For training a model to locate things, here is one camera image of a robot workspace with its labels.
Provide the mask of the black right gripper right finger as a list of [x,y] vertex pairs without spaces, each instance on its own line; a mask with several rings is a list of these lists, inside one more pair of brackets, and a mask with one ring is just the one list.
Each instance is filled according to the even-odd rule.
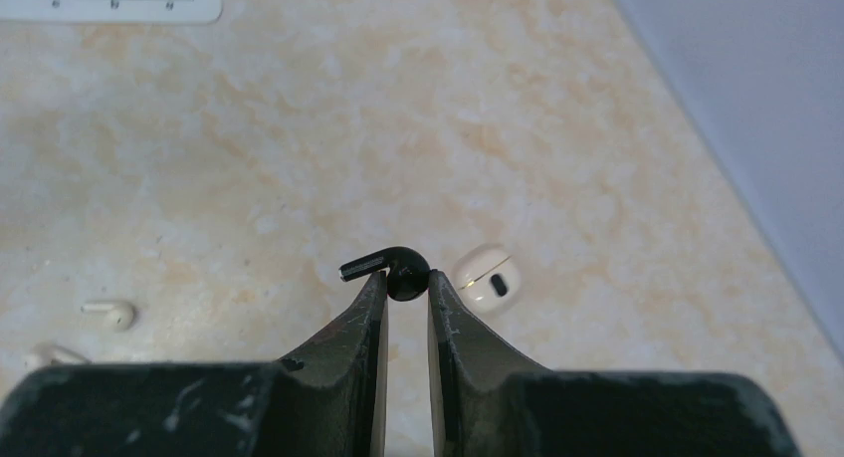
[[552,370],[428,281],[438,456],[796,456],[770,396],[726,372]]

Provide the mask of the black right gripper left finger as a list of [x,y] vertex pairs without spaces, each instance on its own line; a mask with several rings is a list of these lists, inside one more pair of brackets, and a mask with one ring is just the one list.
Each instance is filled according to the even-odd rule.
[[379,456],[386,277],[284,356],[56,365],[1,407],[5,456]]

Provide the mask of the black earbud one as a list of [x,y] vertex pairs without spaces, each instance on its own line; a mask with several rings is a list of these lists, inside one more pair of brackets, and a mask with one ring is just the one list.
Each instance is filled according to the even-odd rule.
[[403,246],[388,247],[338,268],[344,282],[353,281],[387,269],[387,295],[396,302],[419,298],[428,289],[431,267],[417,251]]

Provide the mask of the cream earbud charging case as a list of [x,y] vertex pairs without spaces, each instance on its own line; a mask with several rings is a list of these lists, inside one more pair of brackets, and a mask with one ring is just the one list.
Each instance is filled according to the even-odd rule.
[[514,255],[500,244],[484,244],[460,258],[449,275],[463,305],[475,315],[511,306],[521,294],[522,272]]

